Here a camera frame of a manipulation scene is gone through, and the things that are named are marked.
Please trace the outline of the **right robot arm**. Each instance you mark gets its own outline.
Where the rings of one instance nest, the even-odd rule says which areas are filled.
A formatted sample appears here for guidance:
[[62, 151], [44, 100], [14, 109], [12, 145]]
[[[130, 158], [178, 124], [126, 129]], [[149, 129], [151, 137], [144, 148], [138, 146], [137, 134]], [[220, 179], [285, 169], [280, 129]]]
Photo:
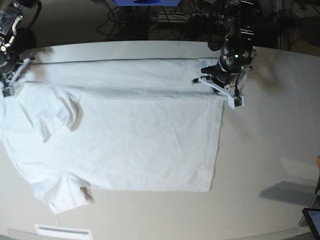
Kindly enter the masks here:
[[[23, 9], [36, 8], [35, 14], [26, 27], [19, 25], [24, 19]], [[0, 80], [7, 81], [23, 63], [20, 55], [34, 48], [36, 37], [31, 31], [42, 10], [39, 0], [11, 0], [0, 10]]]

